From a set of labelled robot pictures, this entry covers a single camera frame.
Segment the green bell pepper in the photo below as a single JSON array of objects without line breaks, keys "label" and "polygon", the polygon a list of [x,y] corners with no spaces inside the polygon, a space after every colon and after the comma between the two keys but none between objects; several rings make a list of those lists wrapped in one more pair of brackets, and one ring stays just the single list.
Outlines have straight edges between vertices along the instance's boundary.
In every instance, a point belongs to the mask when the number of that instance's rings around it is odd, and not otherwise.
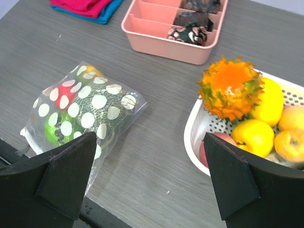
[{"label": "green bell pepper", "polygon": [[54,112],[45,122],[45,137],[53,145],[63,145],[83,134],[84,129],[66,111]]}]

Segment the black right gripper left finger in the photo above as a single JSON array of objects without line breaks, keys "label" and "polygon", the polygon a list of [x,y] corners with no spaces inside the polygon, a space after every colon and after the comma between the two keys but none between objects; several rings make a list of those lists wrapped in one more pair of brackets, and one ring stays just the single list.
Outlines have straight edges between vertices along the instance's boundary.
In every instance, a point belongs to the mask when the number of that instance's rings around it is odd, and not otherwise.
[{"label": "black right gripper left finger", "polygon": [[2,228],[71,228],[78,220],[96,150],[96,134],[0,169]]}]

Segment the red apple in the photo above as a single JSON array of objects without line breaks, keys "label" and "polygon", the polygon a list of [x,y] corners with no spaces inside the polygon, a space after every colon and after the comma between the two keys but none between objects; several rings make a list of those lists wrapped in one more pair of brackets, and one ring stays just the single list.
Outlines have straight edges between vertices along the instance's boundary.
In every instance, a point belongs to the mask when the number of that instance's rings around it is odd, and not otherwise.
[{"label": "red apple", "polygon": [[74,85],[75,83],[63,83],[51,91],[49,98],[59,110],[67,110],[71,105],[76,95],[76,92],[71,92]]}]

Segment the green netted melon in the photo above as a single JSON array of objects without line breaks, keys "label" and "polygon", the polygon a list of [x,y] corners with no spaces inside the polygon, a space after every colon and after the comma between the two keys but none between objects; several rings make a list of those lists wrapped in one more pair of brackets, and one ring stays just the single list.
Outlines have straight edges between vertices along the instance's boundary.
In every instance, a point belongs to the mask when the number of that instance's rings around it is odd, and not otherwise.
[{"label": "green netted melon", "polygon": [[78,123],[88,131],[94,131],[100,139],[109,136],[119,123],[131,113],[122,104],[127,91],[115,83],[89,83],[74,97],[79,106]]}]

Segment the clear polka dot zip bag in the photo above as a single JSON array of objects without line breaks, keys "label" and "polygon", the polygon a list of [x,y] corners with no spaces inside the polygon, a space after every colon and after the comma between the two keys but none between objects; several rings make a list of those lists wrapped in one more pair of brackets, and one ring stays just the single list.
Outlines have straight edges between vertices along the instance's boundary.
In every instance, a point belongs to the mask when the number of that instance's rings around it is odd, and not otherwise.
[{"label": "clear polka dot zip bag", "polygon": [[82,61],[63,79],[42,91],[20,134],[39,155],[94,132],[95,157],[87,183],[90,188],[118,138],[146,106],[139,92]]}]

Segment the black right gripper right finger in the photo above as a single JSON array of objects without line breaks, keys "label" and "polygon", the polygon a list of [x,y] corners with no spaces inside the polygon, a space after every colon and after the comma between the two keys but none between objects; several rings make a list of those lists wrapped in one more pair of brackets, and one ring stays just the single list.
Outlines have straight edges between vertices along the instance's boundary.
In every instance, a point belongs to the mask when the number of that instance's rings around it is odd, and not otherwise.
[{"label": "black right gripper right finger", "polygon": [[228,228],[302,228],[304,173],[244,151],[212,133],[205,154]]}]

